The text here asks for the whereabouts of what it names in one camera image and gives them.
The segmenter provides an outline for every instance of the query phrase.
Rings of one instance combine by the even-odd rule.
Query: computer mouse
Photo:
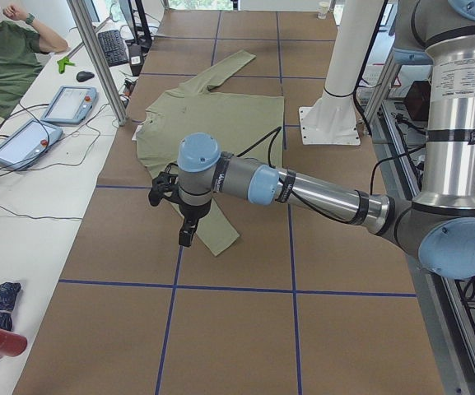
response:
[[[84,82],[84,81],[90,80],[94,76],[95,76],[95,74],[92,73],[92,72],[79,72],[76,75],[76,81]]]

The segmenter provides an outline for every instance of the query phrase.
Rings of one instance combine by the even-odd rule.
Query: white desk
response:
[[[80,41],[77,30],[73,30],[68,36],[69,44],[74,47]],[[57,54],[49,60],[21,103],[25,107],[48,103],[61,85],[94,86],[98,100],[89,119],[107,103],[100,80],[96,75],[82,84],[76,81],[75,76],[81,70],[95,72],[85,48],[71,58],[76,66],[66,66],[65,73],[59,74],[56,62],[64,55]],[[131,74],[128,64],[112,67],[111,72],[119,89],[125,78],[121,72]],[[45,107],[35,109],[33,114],[39,118],[44,110]],[[10,118],[0,134],[11,134],[30,118],[25,112]],[[81,165],[55,165],[45,170],[4,175],[0,178],[0,205],[31,216],[83,217],[118,127],[109,106],[90,125],[99,129],[101,135]],[[64,135],[68,135],[77,128],[63,129]],[[67,137],[53,146],[31,169],[80,162],[96,135],[96,131],[83,127],[77,136]],[[0,209],[0,284],[21,283],[22,291],[12,314],[13,330],[29,341],[22,355],[0,359],[0,395],[11,394],[16,386],[79,226],[80,221],[31,220]]]

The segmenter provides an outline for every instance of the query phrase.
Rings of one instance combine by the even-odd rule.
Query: folded umbrella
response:
[[[12,330],[11,313],[16,304],[18,292],[21,290],[19,282],[4,282],[0,285],[0,328]]]

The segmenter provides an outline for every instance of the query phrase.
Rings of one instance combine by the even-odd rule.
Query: keyboard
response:
[[[128,55],[125,53],[123,39],[120,36],[120,30],[101,31],[97,37],[104,51],[107,64],[110,67],[129,63]]]

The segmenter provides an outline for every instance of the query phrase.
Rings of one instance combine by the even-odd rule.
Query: man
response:
[[[7,118],[41,71],[35,54],[62,52],[68,44],[22,7],[11,4],[3,14],[35,30],[10,21],[0,23],[0,117]]]

